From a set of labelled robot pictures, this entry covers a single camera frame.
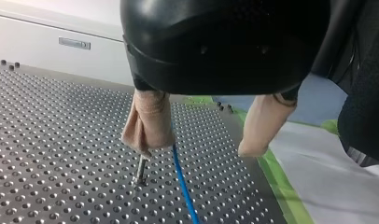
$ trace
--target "gray plastic panel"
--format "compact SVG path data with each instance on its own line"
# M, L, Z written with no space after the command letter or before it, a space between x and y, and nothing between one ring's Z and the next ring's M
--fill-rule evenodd
M152 152L145 186L133 183L138 155L119 140L131 101L125 90L2 67L0 223L191 223L170 148ZM200 220L284 223L263 175L251 177L237 157L237 141L219 112L178 103L172 108Z

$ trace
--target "white wall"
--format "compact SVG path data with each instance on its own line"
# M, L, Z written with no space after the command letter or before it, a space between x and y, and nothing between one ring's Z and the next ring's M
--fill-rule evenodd
M91 50L59 37L91 42ZM0 17L0 59L68 74L133 85L122 42Z
M0 0L0 16L122 41L119 0Z
M119 0L0 0L120 26Z
M0 60L133 85L122 33L119 0L0 0Z

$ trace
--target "green tape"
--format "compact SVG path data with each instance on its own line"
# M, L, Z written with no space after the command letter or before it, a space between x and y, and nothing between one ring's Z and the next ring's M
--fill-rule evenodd
M321 128L327 130L329 133L333 133L339 136L338 133L338 120L328 119L321 124Z

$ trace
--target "black cover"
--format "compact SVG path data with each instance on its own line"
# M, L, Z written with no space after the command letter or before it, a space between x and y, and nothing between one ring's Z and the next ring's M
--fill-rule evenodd
M329 0L121 1L134 76L181 94L296 87L310 71L329 18Z
M338 130L351 147L379 160L379 33L344 103Z

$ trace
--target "metal screw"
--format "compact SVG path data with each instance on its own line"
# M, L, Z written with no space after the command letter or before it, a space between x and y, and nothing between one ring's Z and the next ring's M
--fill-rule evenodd
M137 175L133 178L133 182L137 185L144 185L146 179L143 177L144 168L146 167L147 159L143 156L140 156L139 168L137 170Z

